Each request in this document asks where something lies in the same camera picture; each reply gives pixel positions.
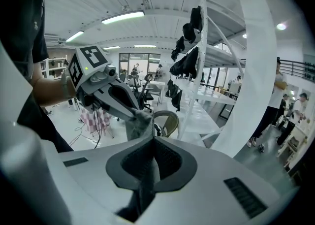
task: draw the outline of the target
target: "white metal rack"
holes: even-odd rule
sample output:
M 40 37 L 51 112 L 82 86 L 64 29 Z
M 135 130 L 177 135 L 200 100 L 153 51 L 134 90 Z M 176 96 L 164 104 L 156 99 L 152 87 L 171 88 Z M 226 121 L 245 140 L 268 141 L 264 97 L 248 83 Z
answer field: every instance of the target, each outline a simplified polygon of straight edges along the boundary
M 180 121 L 179 139 L 182 139 L 184 132 L 189 131 L 189 129 L 191 129 L 191 132 L 208 134 L 208 136 L 211 135 L 211 133 L 219 133 L 221 131 L 211 117 L 202 109 L 200 104 L 196 102 L 197 99 L 230 105 L 234 105 L 236 102 L 228 96 L 200 85 L 204 67 L 237 67 L 239 68 L 241 75 L 244 75 L 242 68 L 245 67 L 245 62 L 237 58 L 228 42 L 228 38 L 232 38 L 245 32 L 244 20 L 237 16 L 233 11 L 216 4 L 211 0 L 201 0 L 200 6 L 202 31 L 196 37 L 197 40 L 200 37 L 200 40 L 197 43 L 193 43 L 192 47 L 186 51 L 186 53 L 189 53 L 196 46 L 199 49 L 197 77 L 194 82 L 186 79 L 177 79 L 174 76 L 171 77 L 173 83 L 175 83 L 189 98 L 187 101 L 187 98 L 184 97 L 184 101 L 181 101 L 181 108 L 184 108 L 184 113 L 180 112 L 180 115 L 183 116 Z M 214 45 L 222 42 L 228 46 L 231 54 L 214 47 Z
M 42 69 L 42 73 L 44 75 L 45 78 L 49 78 L 49 71 L 53 71 L 53 70 L 64 70 L 66 68 L 66 66 L 58 66 L 58 67 L 52 67 L 49 68 L 49 62 L 51 61 L 56 61 L 56 62 L 60 62 L 60 61 L 64 61 L 66 60 L 66 58 L 47 58 L 44 61 L 41 62 L 41 67 L 43 67 L 44 69 Z

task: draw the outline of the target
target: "railing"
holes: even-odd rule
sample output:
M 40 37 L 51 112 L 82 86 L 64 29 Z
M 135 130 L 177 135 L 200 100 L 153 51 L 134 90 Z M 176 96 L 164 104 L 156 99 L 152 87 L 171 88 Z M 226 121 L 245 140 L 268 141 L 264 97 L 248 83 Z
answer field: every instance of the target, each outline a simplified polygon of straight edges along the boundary
M 315 83 L 315 64 L 280 60 L 280 72 Z

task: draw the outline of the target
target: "white desk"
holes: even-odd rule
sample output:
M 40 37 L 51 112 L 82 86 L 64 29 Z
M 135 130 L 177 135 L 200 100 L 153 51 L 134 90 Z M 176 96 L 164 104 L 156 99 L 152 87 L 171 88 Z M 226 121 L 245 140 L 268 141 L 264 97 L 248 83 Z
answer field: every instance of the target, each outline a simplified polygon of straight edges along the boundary
M 165 90 L 166 83 L 165 82 L 160 82 L 160 81 L 150 81 L 149 84 L 156 85 L 159 89 L 161 89 L 160 103 L 163 103 L 164 90 Z

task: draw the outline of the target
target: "sneaker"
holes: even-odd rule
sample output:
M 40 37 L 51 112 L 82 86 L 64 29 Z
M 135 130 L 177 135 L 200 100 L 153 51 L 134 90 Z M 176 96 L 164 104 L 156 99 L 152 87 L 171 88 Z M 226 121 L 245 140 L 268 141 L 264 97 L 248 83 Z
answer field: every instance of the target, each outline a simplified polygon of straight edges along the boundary
M 255 138 L 255 137 L 252 137 L 251 140 L 252 140 L 252 145 L 253 145 L 253 146 L 256 146 L 256 144 L 257 144 L 257 143 L 256 143 L 256 138 Z
M 250 148 L 250 147 L 252 147 L 252 141 L 251 141 L 251 138 L 247 141 L 247 146 Z

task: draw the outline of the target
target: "person's arm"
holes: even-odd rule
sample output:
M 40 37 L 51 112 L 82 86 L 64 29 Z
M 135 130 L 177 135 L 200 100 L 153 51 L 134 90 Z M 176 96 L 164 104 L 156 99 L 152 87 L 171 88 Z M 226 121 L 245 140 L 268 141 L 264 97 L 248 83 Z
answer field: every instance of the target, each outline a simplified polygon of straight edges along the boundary
M 286 89 L 286 82 L 283 81 L 275 81 L 275 86 L 279 89 L 285 90 Z
M 67 79 L 69 95 L 75 97 L 75 89 L 70 79 Z M 33 76 L 31 79 L 35 100 L 40 106 L 49 106 L 66 101 L 63 94 L 63 84 L 60 80 L 49 80 L 42 77 L 40 63 L 33 64 Z

